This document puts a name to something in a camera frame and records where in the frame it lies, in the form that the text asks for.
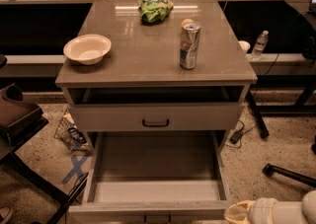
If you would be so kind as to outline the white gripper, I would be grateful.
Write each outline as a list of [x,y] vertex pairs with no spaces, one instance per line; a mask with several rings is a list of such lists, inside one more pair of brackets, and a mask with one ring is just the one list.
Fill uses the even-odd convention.
[[224,218],[230,224],[275,224],[273,212],[276,203],[274,198],[259,198],[255,202],[244,200],[229,206]]

